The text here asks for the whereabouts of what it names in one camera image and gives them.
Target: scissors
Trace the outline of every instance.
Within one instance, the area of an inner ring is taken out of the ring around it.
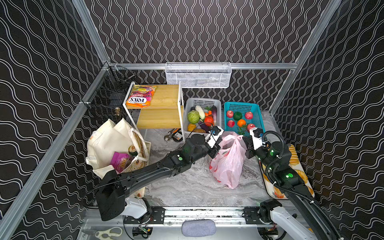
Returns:
[[[118,232],[120,233],[114,233],[111,232],[112,229],[119,229]],[[102,240],[114,240],[113,238],[110,237],[119,237],[122,235],[122,228],[121,227],[113,227],[111,229],[105,230],[105,231],[96,231],[96,230],[90,230],[90,229],[84,229],[81,230],[83,233],[88,234],[88,235],[95,235],[98,239]]]

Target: snack bag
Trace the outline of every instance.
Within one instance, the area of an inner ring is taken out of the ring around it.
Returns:
[[[111,165],[118,173],[121,173],[131,164],[132,160],[133,157],[127,153],[115,152],[111,160]]]
[[[156,86],[134,85],[125,105],[146,108],[151,104]]]

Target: cabbage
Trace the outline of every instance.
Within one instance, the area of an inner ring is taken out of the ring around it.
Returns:
[[[187,114],[187,119],[190,123],[198,123],[200,119],[200,115],[197,111],[192,110]]]

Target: gray marble surface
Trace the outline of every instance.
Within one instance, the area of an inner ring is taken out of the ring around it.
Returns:
[[[265,130],[275,126],[267,111],[262,112]],[[153,164],[183,143],[163,138],[169,129],[148,129],[145,139],[152,142],[149,163]],[[193,164],[191,169],[172,178],[161,179],[146,187],[145,197],[151,205],[157,206],[257,206],[269,199],[263,177],[255,158],[245,159],[239,185],[230,189],[215,180],[209,171],[209,159],[205,157]],[[284,206],[290,202],[282,201]]]

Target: wooden shelf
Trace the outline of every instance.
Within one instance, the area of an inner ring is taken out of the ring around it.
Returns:
[[[138,108],[127,106],[127,109],[176,109],[177,110],[177,97],[179,93],[178,85],[156,85],[155,94],[153,95],[151,104],[146,108]]]
[[[183,114],[184,108],[181,106],[181,116]],[[143,108],[136,125],[138,129],[180,128],[177,104],[175,109]]]

